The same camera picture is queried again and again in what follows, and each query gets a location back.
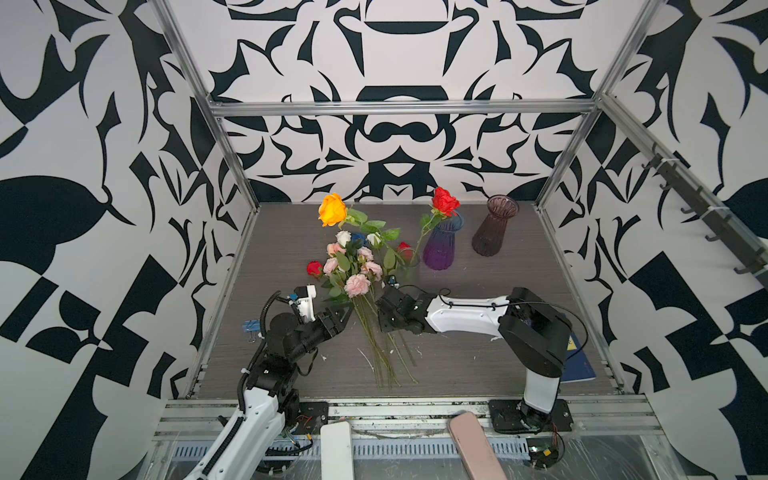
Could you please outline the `bunch of artificial flowers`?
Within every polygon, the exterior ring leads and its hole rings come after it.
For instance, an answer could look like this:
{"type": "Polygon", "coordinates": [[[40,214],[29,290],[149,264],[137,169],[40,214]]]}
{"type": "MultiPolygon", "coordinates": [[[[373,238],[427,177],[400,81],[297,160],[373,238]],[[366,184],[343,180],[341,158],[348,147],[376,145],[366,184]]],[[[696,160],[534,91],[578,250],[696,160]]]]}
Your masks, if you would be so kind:
{"type": "Polygon", "coordinates": [[[376,385],[391,388],[401,384],[399,370],[411,382],[418,380],[411,371],[415,363],[406,341],[392,332],[384,332],[379,324],[376,300],[383,292],[389,270],[376,259],[376,248],[368,244],[377,238],[375,234],[337,232],[326,247],[321,279],[332,301],[351,304],[368,343],[366,359],[376,385]]]}

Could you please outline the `small red artificial rose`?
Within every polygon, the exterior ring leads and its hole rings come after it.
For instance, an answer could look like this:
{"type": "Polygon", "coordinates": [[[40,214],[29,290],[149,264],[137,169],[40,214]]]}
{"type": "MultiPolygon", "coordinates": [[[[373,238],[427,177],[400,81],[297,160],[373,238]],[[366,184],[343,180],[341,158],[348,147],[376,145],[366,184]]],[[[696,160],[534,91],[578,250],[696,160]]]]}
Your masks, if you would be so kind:
{"type": "Polygon", "coordinates": [[[306,272],[311,277],[319,279],[324,275],[324,264],[320,261],[310,261],[306,265],[306,272]]]}

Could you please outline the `orange artificial rose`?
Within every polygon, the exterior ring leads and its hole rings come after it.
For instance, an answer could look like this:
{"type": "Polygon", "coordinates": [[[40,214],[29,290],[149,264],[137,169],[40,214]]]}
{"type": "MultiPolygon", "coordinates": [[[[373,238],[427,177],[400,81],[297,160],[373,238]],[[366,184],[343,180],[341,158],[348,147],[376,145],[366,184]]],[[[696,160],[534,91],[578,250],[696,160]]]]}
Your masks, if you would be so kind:
{"type": "Polygon", "coordinates": [[[370,218],[364,212],[348,207],[337,193],[326,195],[318,208],[318,220],[323,227],[338,227],[335,241],[328,247],[329,255],[356,253],[367,248],[378,252],[381,259],[390,258],[394,265],[405,265],[415,259],[415,253],[408,244],[396,244],[400,238],[399,228],[389,228],[383,220],[370,218]]]}

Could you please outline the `large red artificial rose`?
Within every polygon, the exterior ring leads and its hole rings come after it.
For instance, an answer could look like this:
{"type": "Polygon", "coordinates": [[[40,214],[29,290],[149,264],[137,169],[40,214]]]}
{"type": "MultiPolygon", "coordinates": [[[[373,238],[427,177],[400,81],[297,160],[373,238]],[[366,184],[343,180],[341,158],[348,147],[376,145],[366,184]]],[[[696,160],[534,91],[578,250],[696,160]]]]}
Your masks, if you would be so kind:
{"type": "Polygon", "coordinates": [[[446,189],[438,187],[433,192],[431,209],[429,213],[422,215],[419,226],[419,238],[414,249],[419,253],[421,262],[423,250],[427,244],[431,231],[448,217],[453,215],[460,206],[459,200],[452,196],[446,189]]]}

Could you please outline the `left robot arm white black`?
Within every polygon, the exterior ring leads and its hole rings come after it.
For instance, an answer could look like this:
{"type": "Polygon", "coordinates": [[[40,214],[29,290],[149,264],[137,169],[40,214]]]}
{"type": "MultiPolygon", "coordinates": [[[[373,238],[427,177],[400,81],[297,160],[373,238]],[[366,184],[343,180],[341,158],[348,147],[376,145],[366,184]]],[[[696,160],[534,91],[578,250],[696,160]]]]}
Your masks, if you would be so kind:
{"type": "Polygon", "coordinates": [[[297,458],[314,442],[276,447],[274,442],[297,425],[301,413],[296,380],[308,375],[299,360],[315,357],[318,347],[341,334],[352,314],[349,303],[314,307],[313,286],[283,296],[274,292],[259,315],[262,341],[237,383],[237,407],[223,430],[186,475],[188,479],[250,479],[270,473],[282,457],[297,458]]]}

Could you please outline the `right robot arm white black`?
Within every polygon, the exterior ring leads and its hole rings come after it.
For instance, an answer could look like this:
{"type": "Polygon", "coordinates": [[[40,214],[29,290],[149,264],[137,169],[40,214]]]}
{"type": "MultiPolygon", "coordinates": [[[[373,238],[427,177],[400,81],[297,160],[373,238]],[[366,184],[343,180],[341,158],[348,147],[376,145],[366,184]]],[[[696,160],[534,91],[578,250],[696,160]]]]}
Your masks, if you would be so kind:
{"type": "Polygon", "coordinates": [[[532,291],[518,287],[507,296],[463,299],[424,291],[412,296],[388,286],[375,305],[384,331],[464,332],[503,339],[526,369],[522,410],[548,415],[554,409],[573,326],[532,291]]]}

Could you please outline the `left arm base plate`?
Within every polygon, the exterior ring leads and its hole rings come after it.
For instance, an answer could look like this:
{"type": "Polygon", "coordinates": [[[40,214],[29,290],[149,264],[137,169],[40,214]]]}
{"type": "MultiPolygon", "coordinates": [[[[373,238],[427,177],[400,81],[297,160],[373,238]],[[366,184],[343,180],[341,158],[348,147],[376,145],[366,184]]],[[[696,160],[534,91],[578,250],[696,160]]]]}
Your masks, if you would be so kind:
{"type": "Polygon", "coordinates": [[[330,404],[326,401],[300,401],[287,411],[286,427],[292,435],[315,435],[328,423],[330,404]]]}

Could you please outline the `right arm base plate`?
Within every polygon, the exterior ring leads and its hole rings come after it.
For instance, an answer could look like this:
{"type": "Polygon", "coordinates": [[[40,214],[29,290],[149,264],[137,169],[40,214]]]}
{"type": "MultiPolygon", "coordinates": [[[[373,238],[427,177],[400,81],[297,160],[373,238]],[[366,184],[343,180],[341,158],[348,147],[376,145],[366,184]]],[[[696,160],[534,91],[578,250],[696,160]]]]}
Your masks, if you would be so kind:
{"type": "Polygon", "coordinates": [[[492,428],[500,434],[571,432],[573,428],[573,416],[563,399],[556,399],[548,413],[528,406],[522,399],[492,399],[488,407],[492,428]]]}

